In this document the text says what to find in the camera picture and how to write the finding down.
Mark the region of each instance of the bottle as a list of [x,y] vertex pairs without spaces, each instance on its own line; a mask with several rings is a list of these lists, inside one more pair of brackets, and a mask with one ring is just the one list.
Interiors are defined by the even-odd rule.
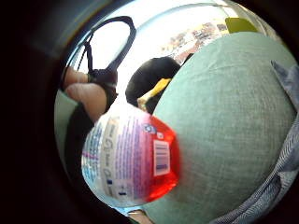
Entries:
[[178,183],[176,134],[159,119],[117,99],[88,134],[81,168],[93,194],[109,206],[152,202]]

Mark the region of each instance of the finger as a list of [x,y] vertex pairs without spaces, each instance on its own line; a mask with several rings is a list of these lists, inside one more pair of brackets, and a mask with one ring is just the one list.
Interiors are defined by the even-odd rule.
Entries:
[[103,88],[87,83],[75,83],[65,90],[66,94],[75,101],[81,102],[93,122],[96,122],[105,113],[107,97]]
[[87,83],[88,76],[85,73],[75,70],[73,67],[69,66],[66,69],[65,78],[64,78],[64,89],[69,85],[74,83]]

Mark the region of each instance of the black strap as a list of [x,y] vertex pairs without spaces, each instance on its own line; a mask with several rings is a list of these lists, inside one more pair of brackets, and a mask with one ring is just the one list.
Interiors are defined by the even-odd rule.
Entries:
[[89,40],[84,42],[84,47],[87,53],[89,75],[93,77],[92,82],[97,83],[102,87],[103,86],[115,87],[117,83],[117,69],[120,66],[123,59],[125,58],[125,56],[127,55],[129,49],[131,48],[136,34],[136,29],[134,27],[133,21],[130,17],[127,16],[115,17],[103,21],[102,23],[92,28],[92,34],[100,27],[114,21],[121,21],[126,23],[130,27],[130,34],[125,46],[122,48],[119,55],[108,65],[107,68],[93,69],[93,53],[90,44],[92,39],[89,38]]

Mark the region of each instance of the barcode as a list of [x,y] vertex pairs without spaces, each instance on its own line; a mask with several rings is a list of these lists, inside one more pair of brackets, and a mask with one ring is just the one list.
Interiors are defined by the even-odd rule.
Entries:
[[169,144],[165,141],[153,141],[154,170],[153,174],[166,175],[170,172]]

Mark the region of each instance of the green cushion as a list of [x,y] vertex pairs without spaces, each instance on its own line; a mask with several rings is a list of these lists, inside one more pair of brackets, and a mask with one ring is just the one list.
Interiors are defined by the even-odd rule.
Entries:
[[62,91],[57,91],[54,107],[54,128],[57,148],[64,168],[64,144],[67,135],[67,127],[71,115],[74,113],[77,106],[77,102],[67,97]]
[[181,175],[145,205],[155,223],[208,223],[270,174],[295,118],[271,60],[295,64],[278,42],[242,32],[203,47],[178,71],[154,115],[177,132]]

